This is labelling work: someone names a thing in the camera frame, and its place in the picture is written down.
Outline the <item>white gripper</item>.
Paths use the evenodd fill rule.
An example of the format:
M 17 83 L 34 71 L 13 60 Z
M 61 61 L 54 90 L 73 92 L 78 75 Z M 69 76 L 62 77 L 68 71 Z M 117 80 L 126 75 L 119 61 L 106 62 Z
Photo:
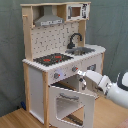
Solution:
M 86 72 L 78 70 L 77 75 L 84 77 L 84 79 L 87 81 L 87 88 L 90 91 L 98 93 L 99 95 L 107 95 L 108 87 L 111 83 L 108 76 L 102 76 L 101 74 L 92 70 L 87 70 Z

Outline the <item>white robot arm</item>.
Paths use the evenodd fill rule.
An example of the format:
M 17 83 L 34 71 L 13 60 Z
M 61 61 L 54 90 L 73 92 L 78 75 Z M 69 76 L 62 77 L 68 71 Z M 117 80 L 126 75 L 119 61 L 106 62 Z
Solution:
M 128 70 L 120 72 L 116 82 L 92 70 L 78 70 L 77 74 L 87 89 L 128 109 Z

